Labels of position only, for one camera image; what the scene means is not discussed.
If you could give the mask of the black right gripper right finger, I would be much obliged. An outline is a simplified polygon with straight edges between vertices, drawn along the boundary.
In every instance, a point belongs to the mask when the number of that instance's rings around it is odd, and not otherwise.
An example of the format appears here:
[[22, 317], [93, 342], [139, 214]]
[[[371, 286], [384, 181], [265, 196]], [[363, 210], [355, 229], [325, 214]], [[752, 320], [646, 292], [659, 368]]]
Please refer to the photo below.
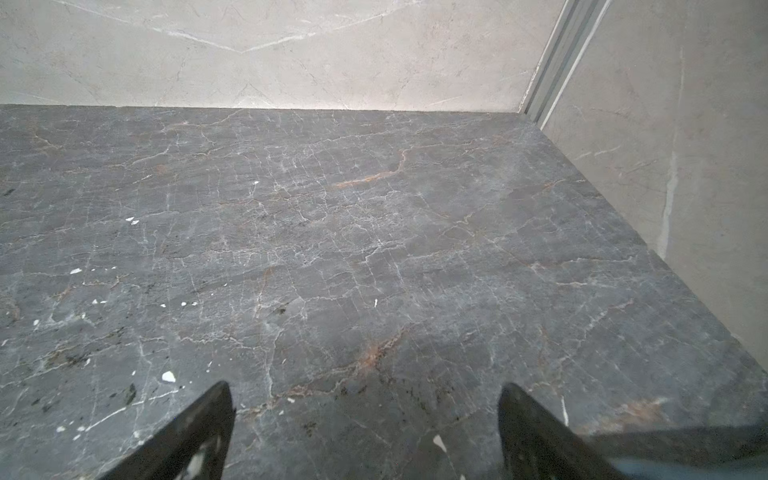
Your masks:
[[504, 471], [512, 479], [625, 477], [519, 385], [502, 387], [497, 412]]

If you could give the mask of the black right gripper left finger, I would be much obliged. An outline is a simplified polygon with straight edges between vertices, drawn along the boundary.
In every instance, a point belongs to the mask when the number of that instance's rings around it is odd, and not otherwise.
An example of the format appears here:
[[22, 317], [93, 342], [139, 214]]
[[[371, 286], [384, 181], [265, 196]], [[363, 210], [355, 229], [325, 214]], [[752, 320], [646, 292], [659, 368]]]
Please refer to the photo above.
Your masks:
[[219, 381], [108, 471], [105, 479], [220, 479], [236, 409]]

